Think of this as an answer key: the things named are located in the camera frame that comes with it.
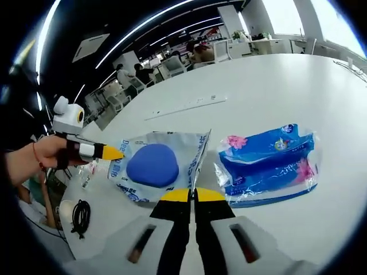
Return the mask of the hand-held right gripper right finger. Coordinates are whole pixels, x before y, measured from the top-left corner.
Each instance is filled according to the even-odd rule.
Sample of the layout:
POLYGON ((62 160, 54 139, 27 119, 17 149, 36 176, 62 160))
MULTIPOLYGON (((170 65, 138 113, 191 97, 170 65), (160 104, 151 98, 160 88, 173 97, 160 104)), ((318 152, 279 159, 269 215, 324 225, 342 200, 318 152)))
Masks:
POLYGON ((315 274, 317 267, 293 260, 276 239, 244 216, 236 216, 217 191, 194 192, 196 241, 205 274, 315 274))

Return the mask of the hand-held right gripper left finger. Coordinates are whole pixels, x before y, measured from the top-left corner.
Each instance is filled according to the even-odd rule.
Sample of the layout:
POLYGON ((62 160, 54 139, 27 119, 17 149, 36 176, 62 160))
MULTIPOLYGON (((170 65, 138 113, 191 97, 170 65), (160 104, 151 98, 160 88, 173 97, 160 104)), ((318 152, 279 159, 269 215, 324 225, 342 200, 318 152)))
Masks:
POLYGON ((179 274, 189 240, 189 189, 167 192, 149 216, 107 238, 103 250, 64 265, 68 274, 179 274))

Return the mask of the person's left hand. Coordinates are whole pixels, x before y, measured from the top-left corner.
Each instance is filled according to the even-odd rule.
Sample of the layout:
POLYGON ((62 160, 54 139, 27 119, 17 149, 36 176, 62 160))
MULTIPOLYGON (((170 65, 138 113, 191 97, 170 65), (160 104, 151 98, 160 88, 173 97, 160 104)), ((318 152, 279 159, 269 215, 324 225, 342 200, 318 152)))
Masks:
POLYGON ((56 135, 42 137, 32 144, 33 153, 41 168, 64 170, 69 166, 85 165, 77 152, 67 148, 67 140, 56 135))

